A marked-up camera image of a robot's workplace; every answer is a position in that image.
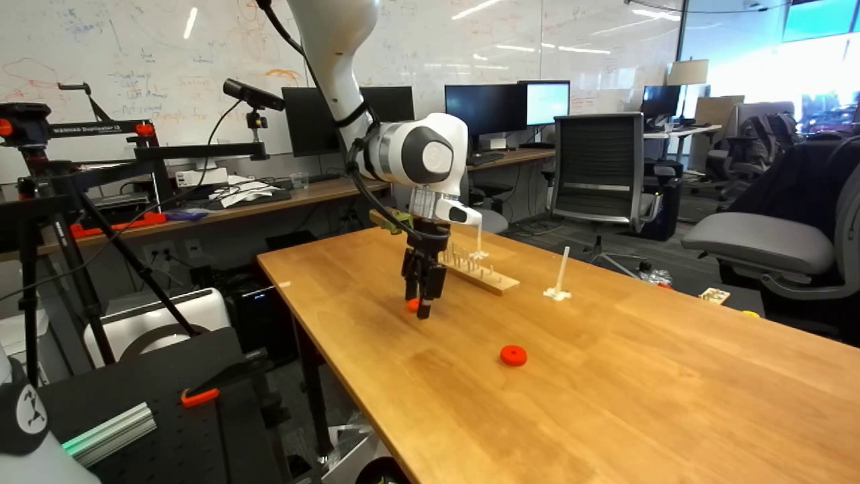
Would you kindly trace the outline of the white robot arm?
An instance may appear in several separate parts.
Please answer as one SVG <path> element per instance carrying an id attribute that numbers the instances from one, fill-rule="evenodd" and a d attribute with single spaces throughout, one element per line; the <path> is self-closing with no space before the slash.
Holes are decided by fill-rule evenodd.
<path id="1" fill-rule="evenodd" d="M 329 108 L 346 173 L 376 216 L 407 234 L 400 277 L 407 304 L 424 321 L 440 299 L 455 224 L 478 225 L 482 213 L 463 202 L 467 169 L 467 124 L 451 113 L 389 118 L 357 83 L 356 54 L 372 38 L 381 0 L 289 0 L 299 35 L 255 0 L 279 38 L 305 60 Z"/>

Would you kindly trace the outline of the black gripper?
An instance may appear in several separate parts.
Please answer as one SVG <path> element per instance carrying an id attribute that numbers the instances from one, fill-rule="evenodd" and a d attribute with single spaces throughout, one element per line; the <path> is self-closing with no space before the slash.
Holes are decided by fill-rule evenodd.
<path id="1" fill-rule="evenodd" d="M 407 280 L 407 300 L 419 299 L 416 318 L 430 318 L 430 304 L 438 299 L 438 282 L 443 280 L 447 268 L 440 265 L 438 256 L 448 244 L 448 225 L 416 221 L 414 232 L 407 240 L 403 256 L 403 280 Z"/>

